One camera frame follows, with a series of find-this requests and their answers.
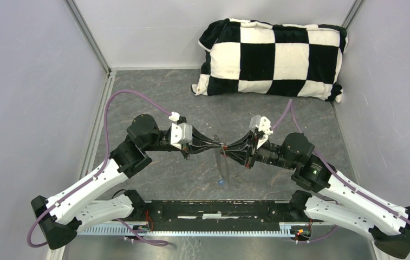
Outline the silver metal key holder plate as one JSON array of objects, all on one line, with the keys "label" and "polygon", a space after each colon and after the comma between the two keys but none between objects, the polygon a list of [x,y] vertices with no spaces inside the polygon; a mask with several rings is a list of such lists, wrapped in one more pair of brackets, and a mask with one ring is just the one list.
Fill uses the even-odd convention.
[{"label": "silver metal key holder plate", "polygon": [[[218,135],[214,135],[213,139],[221,142]],[[227,184],[230,181],[229,163],[227,157],[224,155],[224,151],[222,150],[222,148],[215,149],[215,159],[217,169],[219,172],[219,180],[222,179],[224,180],[225,184]]]}]

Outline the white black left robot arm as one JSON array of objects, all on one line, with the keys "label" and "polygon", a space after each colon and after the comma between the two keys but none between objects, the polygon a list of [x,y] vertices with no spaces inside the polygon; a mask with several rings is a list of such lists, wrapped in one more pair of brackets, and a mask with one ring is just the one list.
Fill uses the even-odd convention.
[{"label": "white black left robot arm", "polygon": [[201,134],[183,116],[167,130],[160,130],[149,114],[137,116],[127,128],[125,140],[107,151],[102,164],[90,174],[54,196],[38,196],[31,201],[45,244],[54,250],[71,242],[92,218],[86,206],[148,166],[152,162],[148,151],[180,152],[189,159],[191,154],[223,146],[217,139]]}]

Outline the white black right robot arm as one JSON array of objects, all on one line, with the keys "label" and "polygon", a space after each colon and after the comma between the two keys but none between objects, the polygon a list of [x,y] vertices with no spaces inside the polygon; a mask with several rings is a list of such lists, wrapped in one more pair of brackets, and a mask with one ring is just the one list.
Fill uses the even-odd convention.
[{"label": "white black right robot arm", "polygon": [[314,154],[302,133],[290,133],[281,145],[249,131],[223,147],[223,153],[250,168],[255,162],[292,170],[301,187],[288,203],[295,221],[320,220],[354,231],[384,253],[405,259],[410,253],[410,206],[392,204],[360,187]]}]

